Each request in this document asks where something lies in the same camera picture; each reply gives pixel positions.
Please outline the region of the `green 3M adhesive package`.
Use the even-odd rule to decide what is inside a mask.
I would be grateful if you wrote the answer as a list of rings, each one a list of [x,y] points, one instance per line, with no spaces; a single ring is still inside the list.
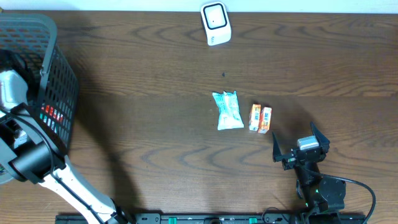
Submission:
[[[61,139],[69,136],[69,121],[67,117],[53,106],[43,104],[39,118]]]

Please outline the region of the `mint green wipes pack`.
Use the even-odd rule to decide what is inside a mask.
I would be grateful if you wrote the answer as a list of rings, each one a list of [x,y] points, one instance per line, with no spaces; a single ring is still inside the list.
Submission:
[[[244,123],[240,115],[239,101],[236,91],[212,93],[213,99],[219,109],[218,127],[219,131],[225,129],[243,128]]]

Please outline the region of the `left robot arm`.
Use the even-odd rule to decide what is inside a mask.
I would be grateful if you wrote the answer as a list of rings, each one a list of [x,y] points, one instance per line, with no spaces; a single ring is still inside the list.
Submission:
[[[96,190],[67,156],[76,78],[65,63],[36,76],[22,54],[1,50],[1,183],[29,181],[53,191],[88,223],[135,223]]]

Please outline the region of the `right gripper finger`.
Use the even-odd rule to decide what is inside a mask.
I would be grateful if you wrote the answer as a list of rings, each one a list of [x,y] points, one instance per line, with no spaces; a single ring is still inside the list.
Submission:
[[[312,121],[310,122],[310,127],[313,135],[315,136],[315,138],[319,143],[319,147],[322,149],[323,152],[328,152],[330,148],[330,140],[318,130],[314,122]]]
[[[272,138],[273,138],[272,158],[280,159],[282,153],[280,151],[279,143],[278,143],[275,133],[272,133]]]

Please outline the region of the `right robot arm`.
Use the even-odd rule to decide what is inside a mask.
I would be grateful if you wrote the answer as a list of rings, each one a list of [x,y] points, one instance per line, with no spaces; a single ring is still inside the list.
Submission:
[[[345,207],[346,181],[320,172],[318,163],[326,158],[330,140],[314,123],[310,123],[310,127],[312,135],[298,139],[297,146],[285,154],[280,149],[276,135],[272,135],[273,161],[281,162],[284,170],[295,171],[296,191],[306,204],[306,208],[291,215],[288,222],[338,222],[338,212]]]

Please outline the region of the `orange tissue pack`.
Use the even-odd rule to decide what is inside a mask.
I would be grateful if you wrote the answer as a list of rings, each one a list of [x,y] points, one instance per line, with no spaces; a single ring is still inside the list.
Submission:
[[[249,130],[257,131],[259,128],[261,105],[253,104],[249,114]]]
[[[270,130],[272,108],[263,107],[259,118],[258,133],[265,134]]]

